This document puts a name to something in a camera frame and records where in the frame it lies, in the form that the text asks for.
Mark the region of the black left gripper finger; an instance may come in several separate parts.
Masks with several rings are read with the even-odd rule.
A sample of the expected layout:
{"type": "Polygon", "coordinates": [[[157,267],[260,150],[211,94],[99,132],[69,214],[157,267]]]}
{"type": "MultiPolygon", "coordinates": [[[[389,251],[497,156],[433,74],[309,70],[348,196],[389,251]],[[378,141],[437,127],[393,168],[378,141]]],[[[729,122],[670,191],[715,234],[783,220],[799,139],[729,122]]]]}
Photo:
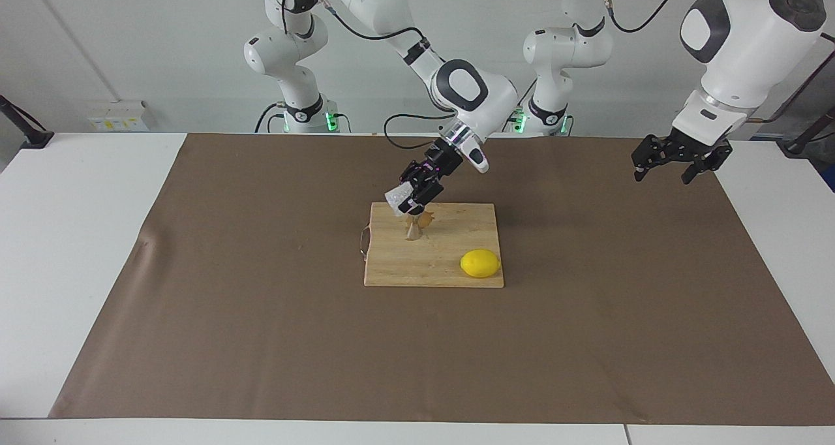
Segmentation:
{"type": "Polygon", "coordinates": [[[631,153],[631,160],[634,166],[634,178],[636,181],[643,181],[647,172],[656,166],[662,166],[670,162],[666,148],[670,142],[666,138],[658,138],[656,135],[648,135],[639,142],[639,145],[631,153]]]}
{"type": "Polygon", "coordinates": [[[713,172],[716,167],[706,161],[693,162],[686,168],[685,172],[681,174],[681,181],[685,185],[689,185],[699,174],[704,172],[713,172]]]}

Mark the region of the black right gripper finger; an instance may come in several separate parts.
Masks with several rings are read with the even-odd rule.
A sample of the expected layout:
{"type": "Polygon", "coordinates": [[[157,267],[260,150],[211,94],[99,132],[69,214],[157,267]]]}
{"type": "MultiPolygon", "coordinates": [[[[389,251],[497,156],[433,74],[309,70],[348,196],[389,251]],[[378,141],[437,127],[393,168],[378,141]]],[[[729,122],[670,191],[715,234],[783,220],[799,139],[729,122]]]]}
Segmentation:
{"type": "Polygon", "coordinates": [[[399,212],[403,214],[422,214],[429,202],[432,202],[444,190],[441,181],[434,177],[423,181],[403,181],[399,185],[403,197],[399,198],[399,212]]]}
{"type": "Polygon", "coordinates": [[[409,194],[420,194],[431,186],[431,165],[427,161],[412,161],[399,177],[409,194]]]}

